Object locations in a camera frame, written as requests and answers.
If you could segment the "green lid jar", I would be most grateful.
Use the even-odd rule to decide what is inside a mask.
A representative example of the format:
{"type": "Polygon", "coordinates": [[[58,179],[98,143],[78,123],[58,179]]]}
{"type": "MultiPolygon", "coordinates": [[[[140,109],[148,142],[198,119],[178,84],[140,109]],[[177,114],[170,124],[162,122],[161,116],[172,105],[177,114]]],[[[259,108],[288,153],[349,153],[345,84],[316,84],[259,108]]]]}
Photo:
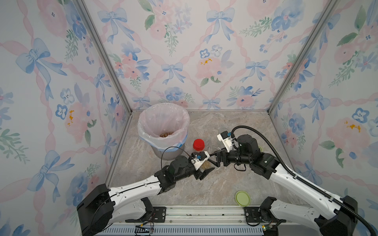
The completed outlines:
{"type": "Polygon", "coordinates": [[[209,153],[214,153],[224,148],[224,144],[218,139],[218,135],[225,131],[228,131],[228,128],[221,127],[211,133],[210,137],[206,140],[207,151],[209,153]]]}
{"type": "Polygon", "coordinates": [[[201,165],[200,170],[203,173],[209,173],[215,170],[217,167],[218,166],[216,161],[208,159],[201,165]]]}

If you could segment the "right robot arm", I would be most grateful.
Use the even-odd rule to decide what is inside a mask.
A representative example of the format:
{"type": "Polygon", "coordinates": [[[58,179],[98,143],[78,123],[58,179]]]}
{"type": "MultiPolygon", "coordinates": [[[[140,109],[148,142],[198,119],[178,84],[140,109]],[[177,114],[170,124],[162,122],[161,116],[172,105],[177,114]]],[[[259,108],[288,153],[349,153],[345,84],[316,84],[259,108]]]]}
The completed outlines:
{"type": "Polygon", "coordinates": [[[274,219],[292,221],[320,232],[323,236],[351,236],[357,226],[357,201],[334,195],[282,164],[269,153],[260,151],[250,135],[241,135],[234,144],[231,134],[223,132],[217,138],[224,148],[215,152],[216,166],[243,165],[255,174],[271,180],[299,196],[309,207],[285,203],[267,197],[259,207],[260,221],[274,219]]]}

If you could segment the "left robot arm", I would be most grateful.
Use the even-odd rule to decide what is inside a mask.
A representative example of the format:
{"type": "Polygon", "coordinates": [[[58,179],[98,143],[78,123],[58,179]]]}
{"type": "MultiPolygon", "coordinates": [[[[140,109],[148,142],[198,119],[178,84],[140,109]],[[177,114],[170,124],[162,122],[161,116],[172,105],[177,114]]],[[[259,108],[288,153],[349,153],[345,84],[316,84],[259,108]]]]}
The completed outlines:
{"type": "Polygon", "coordinates": [[[193,152],[190,157],[177,156],[154,175],[125,186],[95,187],[77,206],[81,234],[94,236],[118,221],[146,221],[153,207],[148,197],[172,190],[178,181],[194,176],[203,180],[212,169],[200,168],[210,158],[206,151],[193,152]]]}

